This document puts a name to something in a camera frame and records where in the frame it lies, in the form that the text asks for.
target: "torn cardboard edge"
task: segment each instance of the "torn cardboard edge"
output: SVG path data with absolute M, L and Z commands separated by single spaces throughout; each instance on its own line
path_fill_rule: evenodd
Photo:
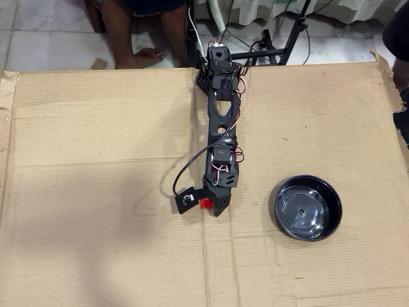
M 12 111 L 19 72 L 4 72 L 0 80 L 0 226 L 12 133 Z
M 402 112 L 406 109 L 403 105 L 401 95 L 395 86 L 395 82 L 393 81 L 394 73 L 389 66 L 386 59 L 382 56 L 377 54 L 375 51 L 371 51 L 371 54 L 375 57 L 376 62 L 378 63 L 378 69 L 381 73 L 381 77 L 383 80 L 383 87 L 387 93 L 387 97 L 389 100 L 389 105 L 391 108 L 392 113 Z M 396 130 L 397 138 L 399 141 L 399 145 L 401 147 L 403 159 L 405 160 L 406 169 L 409 172 L 409 149 L 406 141 L 403 139 L 401 132 Z

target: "white cable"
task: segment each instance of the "white cable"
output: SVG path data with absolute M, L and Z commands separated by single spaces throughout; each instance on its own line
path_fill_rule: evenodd
M 228 168 L 228 166 L 227 165 L 222 165 L 221 167 L 217 167 L 216 165 L 214 165 L 213 164 L 213 162 L 212 162 L 212 166 L 215 168 L 215 169 L 217 169 L 218 171 L 227 171 L 227 172 L 229 172 L 229 168 Z
M 194 31 L 196 32 L 197 41 L 199 42 L 200 50 L 201 50 L 201 52 L 202 52 L 202 57 L 203 57 L 204 60 L 207 62 L 207 59 L 206 59 L 206 57 L 205 57 L 205 53 L 203 52 L 202 41 L 200 40 L 199 34 L 197 33 L 196 27 L 194 26 L 194 23 L 193 23 L 193 21 L 192 21 L 192 17 L 190 16 L 190 7 L 189 7 L 189 9 L 187 10 L 187 13 L 188 13 L 188 15 L 189 15 L 190 23 L 192 24 L 193 29 L 194 29 Z
M 229 131 L 230 131 L 231 129 L 233 129 L 236 124 L 237 124 L 237 121 L 235 122 L 235 124 L 234 124 L 233 126 L 230 127 Z

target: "tiled floor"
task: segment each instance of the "tiled floor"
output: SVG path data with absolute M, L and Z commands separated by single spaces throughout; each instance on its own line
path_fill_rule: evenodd
M 294 14 L 288 14 L 274 45 L 283 47 L 293 26 Z M 203 45 L 218 40 L 220 33 L 209 20 L 198 22 Z M 281 23 L 257 20 L 248 26 L 230 25 L 229 30 L 247 43 L 261 38 L 261 30 L 273 33 Z M 307 63 L 372 61 L 369 50 L 375 50 L 393 65 L 394 56 L 382 43 L 382 27 L 371 20 L 344 25 L 322 16 L 307 19 L 311 37 L 311 55 Z M 165 60 L 155 67 L 175 67 L 176 56 L 164 40 L 158 17 L 136 20 L 132 35 L 135 51 L 155 46 Z M 226 33 L 224 44 L 230 51 L 249 51 L 242 42 Z M 308 53 L 306 32 L 301 33 L 288 64 L 302 64 Z M 1 0 L 0 1 L 0 71 L 83 70 L 90 69 L 96 58 L 108 61 L 114 68 L 107 35 L 93 32 L 83 0 Z

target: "shorts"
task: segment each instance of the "shorts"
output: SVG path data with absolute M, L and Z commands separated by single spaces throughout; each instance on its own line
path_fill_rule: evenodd
M 153 15 L 162 11 L 173 11 L 181 7 L 185 0 L 125 0 L 138 15 Z
M 383 30 L 382 39 L 390 53 L 402 61 L 409 61 L 409 1 Z

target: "red gripper part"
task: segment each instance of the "red gripper part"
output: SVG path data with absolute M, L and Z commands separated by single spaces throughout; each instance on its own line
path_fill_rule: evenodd
M 213 208 L 213 203 L 208 198 L 204 198 L 202 200 L 199 200 L 199 202 L 200 202 L 200 209 L 211 209 L 211 208 Z

